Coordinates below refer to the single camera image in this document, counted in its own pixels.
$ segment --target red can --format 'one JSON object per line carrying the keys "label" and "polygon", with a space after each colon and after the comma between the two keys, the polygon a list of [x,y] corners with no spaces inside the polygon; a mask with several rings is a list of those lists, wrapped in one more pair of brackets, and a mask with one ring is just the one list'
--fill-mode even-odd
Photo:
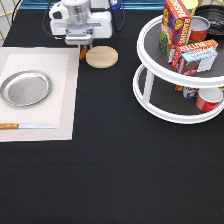
{"label": "red can", "polygon": [[211,111],[223,99],[223,93],[219,88],[199,89],[196,105],[200,110]]}
{"label": "red can", "polygon": [[204,17],[192,16],[188,44],[204,41],[209,27],[210,22]]}

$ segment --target cereal box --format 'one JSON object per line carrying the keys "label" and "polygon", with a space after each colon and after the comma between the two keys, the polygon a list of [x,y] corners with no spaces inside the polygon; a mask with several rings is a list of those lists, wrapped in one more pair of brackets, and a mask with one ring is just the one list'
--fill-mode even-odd
{"label": "cereal box", "polygon": [[198,96],[197,88],[183,87],[183,95],[185,98],[193,98]]}
{"label": "cereal box", "polygon": [[177,72],[183,75],[191,75],[196,72],[204,72],[211,69],[218,53],[214,48],[190,50],[181,54]]}
{"label": "cereal box", "polygon": [[199,43],[177,47],[173,57],[172,67],[175,70],[178,70],[178,63],[182,53],[186,51],[190,51],[190,50],[205,49],[210,47],[213,47],[216,50],[218,47],[218,43],[212,39],[212,40],[207,40],[207,41],[203,41]]}
{"label": "cereal box", "polygon": [[186,45],[192,16],[181,0],[166,0],[160,31],[162,55],[171,63],[175,50]]}

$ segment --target canned food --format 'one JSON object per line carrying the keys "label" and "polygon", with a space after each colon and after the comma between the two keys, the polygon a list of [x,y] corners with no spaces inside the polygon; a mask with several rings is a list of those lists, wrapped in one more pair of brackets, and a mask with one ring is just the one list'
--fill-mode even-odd
{"label": "canned food", "polygon": [[198,6],[198,1],[197,0],[181,0],[187,10],[190,12],[190,14],[193,16],[195,13],[195,10]]}
{"label": "canned food", "polygon": [[192,16],[188,44],[204,41],[209,27],[210,22],[204,17]]}

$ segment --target cable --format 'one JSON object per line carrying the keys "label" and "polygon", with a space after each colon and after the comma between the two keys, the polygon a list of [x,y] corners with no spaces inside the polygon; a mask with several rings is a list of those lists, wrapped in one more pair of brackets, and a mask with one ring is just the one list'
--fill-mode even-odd
{"label": "cable", "polygon": [[123,25],[124,25],[124,20],[125,20],[125,11],[124,11],[124,0],[121,0],[122,1],[122,5],[123,5],[123,13],[122,13],[122,23],[121,23],[121,25],[120,25],[120,27],[119,28],[117,28],[117,24],[116,24],[116,22],[115,22],[115,16],[114,16],[114,12],[113,12],[113,9],[112,9],[112,6],[111,6],[111,4],[110,4],[110,0],[108,0],[108,2],[109,2],[109,5],[110,5],[110,11],[111,11],[111,14],[112,14],[112,17],[113,17],[113,22],[114,22],[114,28],[115,28],[115,31],[118,33],[120,30],[121,30],[121,28],[123,27]]}
{"label": "cable", "polygon": [[12,22],[11,22],[11,24],[14,22],[14,15],[15,15],[15,12],[16,12],[16,9],[17,9],[17,7],[18,7],[18,5],[20,4],[21,1],[22,1],[22,0],[19,0],[19,1],[17,2],[16,6],[15,6],[15,8],[14,8],[14,10],[13,10],[13,13],[12,13]]}
{"label": "cable", "polygon": [[46,20],[46,17],[47,17],[47,14],[48,14],[48,11],[49,11],[49,8],[50,8],[50,5],[51,5],[51,1],[52,0],[49,0],[48,2],[48,6],[47,6],[47,9],[45,11],[45,14],[44,14],[44,17],[43,17],[43,21],[42,21],[42,29],[44,30],[44,32],[48,35],[48,36],[51,36],[51,37],[56,37],[57,39],[65,39],[65,35],[53,35],[51,33],[49,33],[46,28],[45,28],[45,20]]}

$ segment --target white paper mat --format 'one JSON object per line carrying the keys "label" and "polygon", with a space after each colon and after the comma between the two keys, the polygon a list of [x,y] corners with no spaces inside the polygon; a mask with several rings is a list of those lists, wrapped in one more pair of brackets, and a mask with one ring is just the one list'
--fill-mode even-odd
{"label": "white paper mat", "polygon": [[78,48],[1,48],[0,85],[13,73],[39,70],[52,82],[43,101],[27,107],[10,106],[0,99],[0,123],[43,123],[57,129],[0,130],[0,141],[41,141],[72,139]]}

